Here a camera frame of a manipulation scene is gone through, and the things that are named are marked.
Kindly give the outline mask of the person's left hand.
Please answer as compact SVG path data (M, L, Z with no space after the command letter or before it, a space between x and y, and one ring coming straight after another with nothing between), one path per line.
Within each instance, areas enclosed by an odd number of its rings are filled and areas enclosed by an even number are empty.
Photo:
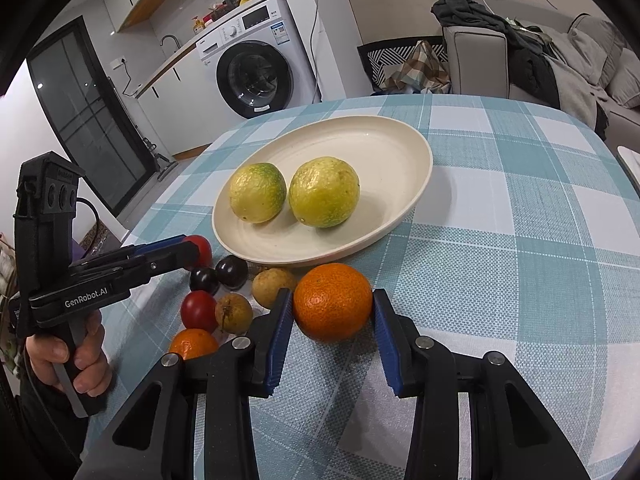
M100 396L112 381L112 369L102 349L105 330L100 311L92 312L86 318L86 336L82 344L70 354L62 339L55 336L34 335L26 339L26 352L32 363L32 370L44 384L62 391L63 387L54 371L54 364L74 362L79 374L74 379L78 393Z

